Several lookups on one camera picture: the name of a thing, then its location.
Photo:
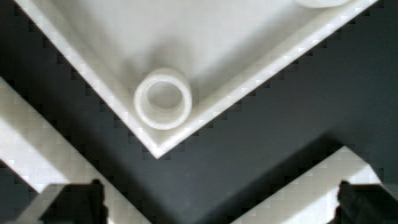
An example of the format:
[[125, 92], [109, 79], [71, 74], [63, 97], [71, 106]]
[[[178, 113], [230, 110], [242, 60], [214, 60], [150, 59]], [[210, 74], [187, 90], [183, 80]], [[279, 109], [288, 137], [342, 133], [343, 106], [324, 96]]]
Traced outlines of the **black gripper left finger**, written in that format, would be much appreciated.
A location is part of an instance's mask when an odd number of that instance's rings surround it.
[[68, 184], [41, 215], [43, 224], [109, 224], [105, 186], [98, 179]]

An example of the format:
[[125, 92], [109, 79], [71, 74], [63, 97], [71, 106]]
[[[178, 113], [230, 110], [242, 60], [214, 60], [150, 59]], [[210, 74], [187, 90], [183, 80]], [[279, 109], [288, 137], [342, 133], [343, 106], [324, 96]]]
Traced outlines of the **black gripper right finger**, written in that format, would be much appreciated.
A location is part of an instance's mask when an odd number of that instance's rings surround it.
[[398, 224], [398, 199], [381, 184], [340, 183], [334, 224]]

